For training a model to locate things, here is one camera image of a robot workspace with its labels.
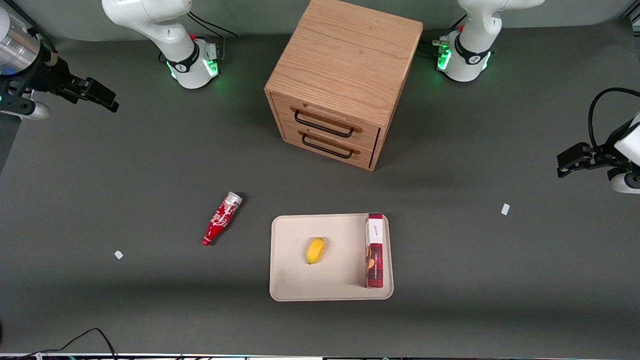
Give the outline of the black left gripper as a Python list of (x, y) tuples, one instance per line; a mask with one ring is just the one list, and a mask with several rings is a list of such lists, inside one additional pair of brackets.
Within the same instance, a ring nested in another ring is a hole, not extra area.
[[(594, 129), (592, 129), (592, 148), (598, 154), (599, 160), (603, 164), (621, 169), (624, 171), (633, 170), (633, 166), (626, 155), (615, 148), (615, 144), (621, 141), (623, 136), (630, 132), (632, 125), (621, 125), (608, 135), (605, 142), (599, 145), (595, 139)], [(576, 171), (592, 170), (594, 162), (590, 147), (586, 142), (578, 142), (557, 155), (557, 177), (562, 179)]]

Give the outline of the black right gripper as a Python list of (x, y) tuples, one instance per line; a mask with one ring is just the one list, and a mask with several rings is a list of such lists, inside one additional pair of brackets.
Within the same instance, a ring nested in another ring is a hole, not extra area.
[(92, 101), (112, 113), (118, 112), (120, 105), (115, 100), (115, 92), (94, 78), (84, 80), (72, 75), (66, 60), (50, 50), (40, 52), (29, 73), (32, 77), (28, 88), (33, 91), (48, 92), (73, 104), (78, 100)]

